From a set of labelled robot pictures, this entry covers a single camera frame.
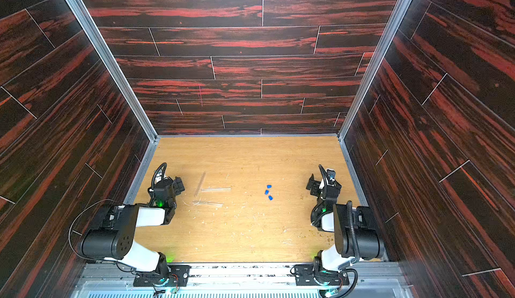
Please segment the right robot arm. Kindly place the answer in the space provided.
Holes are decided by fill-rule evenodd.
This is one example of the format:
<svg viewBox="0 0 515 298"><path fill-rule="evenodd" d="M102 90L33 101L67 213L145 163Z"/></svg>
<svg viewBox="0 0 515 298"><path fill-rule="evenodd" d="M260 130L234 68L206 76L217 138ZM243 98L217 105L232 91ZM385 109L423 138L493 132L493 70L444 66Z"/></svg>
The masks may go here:
<svg viewBox="0 0 515 298"><path fill-rule="evenodd" d="M332 169L319 165L322 180L310 177L307 189L317 198L311 211L311 225L322 232L334 235L334 244L319 251L314 258L314 277L323 282L343 275L343 271L361 260L383 257L384 241L371 208L355 207L351 200L338 204L341 184Z"/></svg>

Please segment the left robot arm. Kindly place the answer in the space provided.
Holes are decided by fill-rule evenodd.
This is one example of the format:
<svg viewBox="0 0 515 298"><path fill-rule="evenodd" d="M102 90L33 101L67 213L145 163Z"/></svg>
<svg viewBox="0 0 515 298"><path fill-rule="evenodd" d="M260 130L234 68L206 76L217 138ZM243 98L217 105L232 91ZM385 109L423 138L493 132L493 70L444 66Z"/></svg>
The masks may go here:
<svg viewBox="0 0 515 298"><path fill-rule="evenodd" d="M121 263L165 282L170 275L165 254L151 251L134 240L135 230L170 224L177 208L176 197L185 191L179 177L166 175L162 163L151 179L147 204L107 204L98 209L85 231L76 255L89 260Z"/></svg>

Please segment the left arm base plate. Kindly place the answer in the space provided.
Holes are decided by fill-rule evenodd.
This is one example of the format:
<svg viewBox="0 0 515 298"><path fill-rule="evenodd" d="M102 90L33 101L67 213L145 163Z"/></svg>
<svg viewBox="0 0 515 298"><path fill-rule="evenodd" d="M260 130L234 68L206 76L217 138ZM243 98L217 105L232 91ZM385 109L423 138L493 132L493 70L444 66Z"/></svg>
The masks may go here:
<svg viewBox="0 0 515 298"><path fill-rule="evenodd" d="M168 264L168 272L136 272L134 287L165 288L186 287L189 281L190 265Z"/></svg>

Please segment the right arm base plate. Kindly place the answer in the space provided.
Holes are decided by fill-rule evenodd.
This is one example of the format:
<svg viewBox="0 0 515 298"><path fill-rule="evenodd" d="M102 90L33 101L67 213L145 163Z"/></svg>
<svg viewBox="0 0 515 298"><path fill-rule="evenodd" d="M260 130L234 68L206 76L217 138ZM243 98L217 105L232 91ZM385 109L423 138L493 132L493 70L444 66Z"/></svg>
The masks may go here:
<svg viewBox="0 0 515 298"><path fill-rule="evenodd" d="M341 271L328 271L315 263L298 264L290 269L296 286L347 286L349 278Z"/></svg>

